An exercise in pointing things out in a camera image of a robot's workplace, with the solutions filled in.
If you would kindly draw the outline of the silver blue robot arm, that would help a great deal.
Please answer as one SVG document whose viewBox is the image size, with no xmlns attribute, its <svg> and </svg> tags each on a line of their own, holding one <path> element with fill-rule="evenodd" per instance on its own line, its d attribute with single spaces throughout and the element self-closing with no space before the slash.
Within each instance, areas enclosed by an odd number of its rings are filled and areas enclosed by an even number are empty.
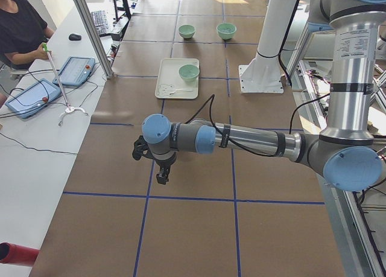
<svg viewBox="0 0 386 277">
<path fill-rule="evenodd" d="M 265 157 L 285 157 L 314 170 L 343 191 L 373 185 L 383 167 L 367 130 L 378 28 L 385 0 L 311 0 L 310 30 L 335 30 L 327 126 L 319 135 L 284 134 L 201 119 L 172 123 L 153 114 L 142 123 L 133 158 L 156 161 L 157 181 L 167 183 L 178 151 L 209 154 L 238 148 Z"/>
</svg>

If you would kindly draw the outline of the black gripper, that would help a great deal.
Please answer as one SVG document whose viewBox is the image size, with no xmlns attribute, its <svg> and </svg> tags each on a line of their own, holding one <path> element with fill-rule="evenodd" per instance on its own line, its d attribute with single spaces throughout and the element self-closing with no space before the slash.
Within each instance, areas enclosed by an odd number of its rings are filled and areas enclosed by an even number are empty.
<svg viewBox="0 0 386 277">
<path fill-rule="evenodd" d="M 156 164 L 160 167 L 159 172 L 156 174 L 157 183 L 169 182 L 169 173 L 172 164 L 177 159 L 176 152 L 168 152 L 165 154 L 153 154 Z"/>
</svg>

